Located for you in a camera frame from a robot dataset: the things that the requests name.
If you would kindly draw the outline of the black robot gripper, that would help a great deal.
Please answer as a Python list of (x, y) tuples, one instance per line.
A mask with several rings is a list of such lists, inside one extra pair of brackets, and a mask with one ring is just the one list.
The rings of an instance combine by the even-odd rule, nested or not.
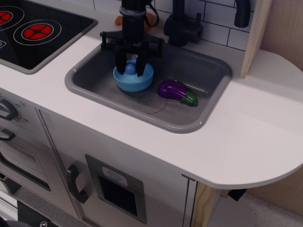
[(116, 69), (120, 74), (125, 73), (127, 62), (126, 53), (137, 54), (136, 71), (137, 76), (142, 76), (149, 57), (161, 57), (164, 40), (149, 35), (144, 31), (143, 17), (123, 16), (121, 31), (101, 32), (101, 49), (115, 52)]

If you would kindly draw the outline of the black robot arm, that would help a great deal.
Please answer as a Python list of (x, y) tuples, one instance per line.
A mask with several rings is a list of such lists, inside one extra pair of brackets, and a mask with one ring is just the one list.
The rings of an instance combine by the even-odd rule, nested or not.
[(150, 0), (123, 0), (119, 10), (122, 14), (122, 30), (100, 33), (101, 49), (113, 52), (120, 74), (125, 72), (127, 54), (137, 55), (137, 76), (144, 73), (149, 57), (162, 56), (164, 40), (144, 31), (144, 24), (150, 25), (146, 16), (146, 6), (154, 9)]

